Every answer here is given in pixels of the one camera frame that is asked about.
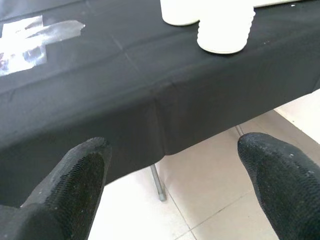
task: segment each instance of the table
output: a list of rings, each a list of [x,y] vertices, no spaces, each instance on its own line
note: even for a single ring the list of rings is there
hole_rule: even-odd
[[[80,37],[48,45],[46,64],[0,78],[3,205],[19,206],[91,137],[113,145],[109,183],[320,88],[317,0],[257,9],[233,55],[200,49],[196,24],[165,24],[158,0],[0,6],[0,26],[38,15],[45,26],[86,24]]]

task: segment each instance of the white floor tile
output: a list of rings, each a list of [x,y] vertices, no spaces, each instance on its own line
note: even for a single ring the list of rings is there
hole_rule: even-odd
[[[145,168],[105,187],[89,240],[175,240],[189,230],[169,195],[159,201]]]
[[[276,111],[320,144],[320,90],[280,106]]]
[[[231,129],[158,163],[160,178],[190,228],[253,189],[237,141]]]
[[[192,232],[197,240],[278,240],[253,192]]]
[[[254,118],[253,121],[260,126],[263,131],[300,148],[305,153],[315,152],[320,149],[320,145],[317,142],[275,111],[267,112]]]
[[[191,231],[188,231],[185,235],[179,237],[177,240],[196,240]]]

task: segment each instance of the metal table leg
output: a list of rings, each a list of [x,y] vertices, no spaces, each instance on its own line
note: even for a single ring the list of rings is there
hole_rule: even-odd
[[[167,200],[167,197],[166,197],[165,191],[163,190],[163,188],[161,186],[159,175],[158,175],[158,172],[157,172],[157,169],[156,169],[156,165],[153,164],[153,165],[150,166],[150,168],[151,168],[151,171],[152,171],[152,176],[153,176],[153,179],[154,179],[154,183],[155,183],[156,189],[157,189],[158,194],[159,194],[159,199],[160,199],[161,202],[164,202],[165,200]]]
[[[244,134],[244,131],[242,130],[240,125],[235,126],[235,129],[237,130],[238,134],[240,135],[240,137]]]

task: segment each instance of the white container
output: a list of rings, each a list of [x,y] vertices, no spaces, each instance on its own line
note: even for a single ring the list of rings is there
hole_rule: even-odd
[[[202,0],[198,45],[211,53],[234,54],[246,45],[255,16],[250,1]]]
[[[197,0],[160,0],[163,20],[173,26],[186,26],[199,21]]]

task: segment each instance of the clear tape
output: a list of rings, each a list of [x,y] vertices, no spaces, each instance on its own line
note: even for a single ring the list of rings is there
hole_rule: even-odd
[[[84,27],[76,20],[43,26],[42,16],[4,24],[0,38],[0,76],[46,63],[45,45],[78,37]]]

